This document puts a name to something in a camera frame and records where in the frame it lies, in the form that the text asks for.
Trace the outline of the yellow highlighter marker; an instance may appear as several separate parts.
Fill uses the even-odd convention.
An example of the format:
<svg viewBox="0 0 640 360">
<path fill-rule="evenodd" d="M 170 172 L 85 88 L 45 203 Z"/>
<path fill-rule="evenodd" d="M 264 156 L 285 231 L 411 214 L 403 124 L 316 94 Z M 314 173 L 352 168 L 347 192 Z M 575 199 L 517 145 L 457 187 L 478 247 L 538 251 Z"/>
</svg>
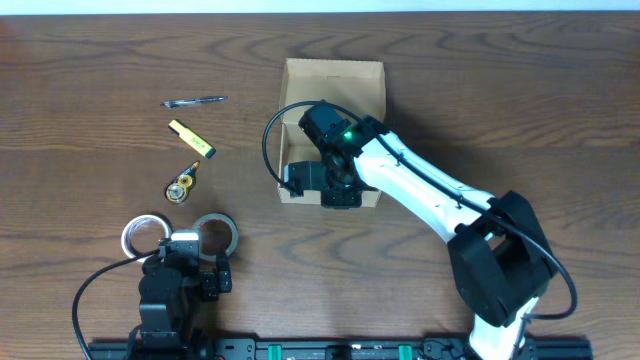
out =
<svg viewBox="0 0 640 360">
<path fill-rule="evenodd" d="M 201 156 L 210 159 L 215 154 L 216 149 L 209 142 L 200 137 L 180 120 L 171 120 L 168 128 Z"/>
</svg>

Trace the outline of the clear tape roll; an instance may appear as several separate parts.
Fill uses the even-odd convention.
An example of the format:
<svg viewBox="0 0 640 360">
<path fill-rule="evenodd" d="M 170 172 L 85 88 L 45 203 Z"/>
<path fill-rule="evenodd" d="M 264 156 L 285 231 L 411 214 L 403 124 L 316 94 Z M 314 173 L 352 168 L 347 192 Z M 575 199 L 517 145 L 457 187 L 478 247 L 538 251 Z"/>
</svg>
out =
<svg viewBox="0 0 640 360">
<path fill-rule="evenodd" d="M 164 234 L 163 238 L 169 238 L 173 233 L 170 223 L 159 215 L 144 214 L 133 218 L 123 228 L 120 238 L 121 249 L 129 259 L 137 258 L 137 262 L 143 263 L 148 258 L 148 255 L 143 255 L 133 246 L 132 239 L 140 227 L 150 224 L 161 227 Z"/>
</svg>

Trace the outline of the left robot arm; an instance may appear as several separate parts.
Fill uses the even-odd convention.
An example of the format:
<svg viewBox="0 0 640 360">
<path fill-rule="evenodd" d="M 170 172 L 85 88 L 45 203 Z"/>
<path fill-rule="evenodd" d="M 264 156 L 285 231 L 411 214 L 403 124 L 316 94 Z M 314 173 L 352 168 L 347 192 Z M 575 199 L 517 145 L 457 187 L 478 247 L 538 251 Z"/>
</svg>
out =
<svg viewBox="0 0 640 360">
<path fill-rule="evenodd" d="M 232 290 L 229 257 L 209 269 L 200 257 L 166 250 L 143 264 L 139 283 L 141 324 L 131 331 L 126 359 L 216 359 L 214 341 L 194 322 L 203 302 Z"/>
</svg>

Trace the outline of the grey tape roll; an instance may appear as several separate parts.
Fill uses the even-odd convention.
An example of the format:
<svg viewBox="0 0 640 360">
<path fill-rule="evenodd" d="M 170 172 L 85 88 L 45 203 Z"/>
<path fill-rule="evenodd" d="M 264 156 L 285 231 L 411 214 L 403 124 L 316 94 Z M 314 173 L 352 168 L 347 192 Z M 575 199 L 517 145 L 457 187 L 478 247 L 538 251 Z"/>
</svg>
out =
<svg viewBox="0 0 640 360">
<path fill-rule="evenodd" d="M 229 257 L 239 242 L 239 231 L 234 220 L 223 213 L 210 213 L 200 217 L 192 229 L 200 235 L 200 258 L 215 262 L 218 257 Z"/>
</svg>

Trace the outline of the brown cardboard box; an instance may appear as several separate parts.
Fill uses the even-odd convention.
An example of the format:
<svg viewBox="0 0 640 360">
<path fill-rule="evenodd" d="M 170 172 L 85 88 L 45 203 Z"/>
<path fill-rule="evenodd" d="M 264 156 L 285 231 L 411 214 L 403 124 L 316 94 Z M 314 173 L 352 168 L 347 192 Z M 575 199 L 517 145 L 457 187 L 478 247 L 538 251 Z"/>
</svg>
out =
<svg viewBox="0 0 640 360">
<path fill-rule="evenodd" d="M 359 117 L 379 121 L 386 116 L 384 65 L 375 61 L 288 58 L 283 73 L 280 106 L 307 100 L 325 100 Z M 305 109 L 286 112 L 282 118 L 278 175 L 295 162 L 319 161 L 320 152 L 298 122 Z"/>
</svg>

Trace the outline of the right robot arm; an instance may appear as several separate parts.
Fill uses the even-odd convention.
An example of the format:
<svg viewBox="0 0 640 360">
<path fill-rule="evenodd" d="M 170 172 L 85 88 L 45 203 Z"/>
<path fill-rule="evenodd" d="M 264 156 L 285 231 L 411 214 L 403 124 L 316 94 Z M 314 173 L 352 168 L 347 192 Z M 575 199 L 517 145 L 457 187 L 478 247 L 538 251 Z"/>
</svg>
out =
<svg viewBox="0 0 640 360">
<path fill-rule="evenodd" d="M 317 190 L 329 208 L 359 207 L 369 189 L 395 199 L 446 243 L 456 289 L 475 316 L 471 350 L 483 359 L 516 355 L 526 321 L 561 271 L 531 204 L 455 180 L 371 116 L 313 101 L 298 125 L 320 158 L 288 165 L 294 192 Z"/>
</svg>

